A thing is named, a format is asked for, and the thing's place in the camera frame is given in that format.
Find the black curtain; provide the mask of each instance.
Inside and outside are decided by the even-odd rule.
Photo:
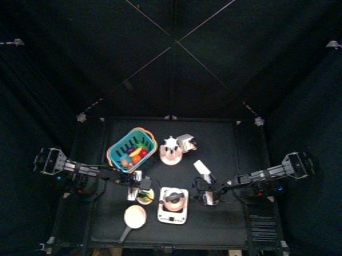
[[[315,175],[287,180],[283,227],[298,255],[342,255],[342,51],[331,49],[268,119],[274,163],[308,151]]]
[[[337,0],[7,2],[7,27],[89,115],[254,118],[244,102],[266,117],[342,20]]]
[[[13,38],[0,26],[3,38]],[[0,254],[28,255],[53,223],[53,181],[32,172],[41,147],[71,149],[76,117],[23,48],[0,46]]]

